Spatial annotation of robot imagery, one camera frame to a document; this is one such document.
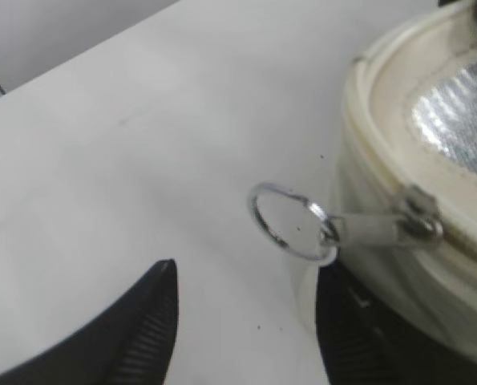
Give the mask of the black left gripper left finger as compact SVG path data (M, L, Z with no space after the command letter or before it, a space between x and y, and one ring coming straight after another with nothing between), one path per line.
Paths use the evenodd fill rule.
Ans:
M177 266L155 263L105 311L0 374L0 384L162 384L177 335Z

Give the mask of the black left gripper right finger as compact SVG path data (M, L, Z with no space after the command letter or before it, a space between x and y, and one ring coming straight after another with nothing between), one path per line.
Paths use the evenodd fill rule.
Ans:
M342 263L317 278L317 340L332 384L477 384L477 364L413 327Z

